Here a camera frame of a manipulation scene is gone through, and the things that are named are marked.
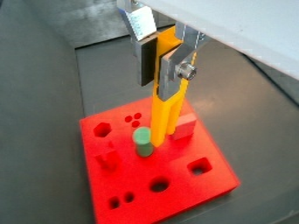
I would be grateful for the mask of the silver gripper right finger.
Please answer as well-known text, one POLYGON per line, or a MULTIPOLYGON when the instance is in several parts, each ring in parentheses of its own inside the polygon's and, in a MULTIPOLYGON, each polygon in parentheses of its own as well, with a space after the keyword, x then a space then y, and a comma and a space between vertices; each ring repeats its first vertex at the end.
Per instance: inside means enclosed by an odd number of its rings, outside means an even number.
POLYGON ((156 92, 164 102, 179 92, 181 80, 189 81, 195 77, 196 66, 192 64, 195 53, 211 40, 204 33, 181 22, 175 24, 173 36, 181 44, 160 58, 156 92))

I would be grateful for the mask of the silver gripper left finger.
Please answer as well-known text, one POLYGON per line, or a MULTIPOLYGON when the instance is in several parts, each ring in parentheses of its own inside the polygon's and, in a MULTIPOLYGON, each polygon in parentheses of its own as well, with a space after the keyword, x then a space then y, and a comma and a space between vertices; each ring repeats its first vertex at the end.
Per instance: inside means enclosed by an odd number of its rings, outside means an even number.
POLYGON ((136 0, 116 0, 116 7, 129 32, 137 64, 137 84, 155 79, 157 32, 152 9, 136 0))

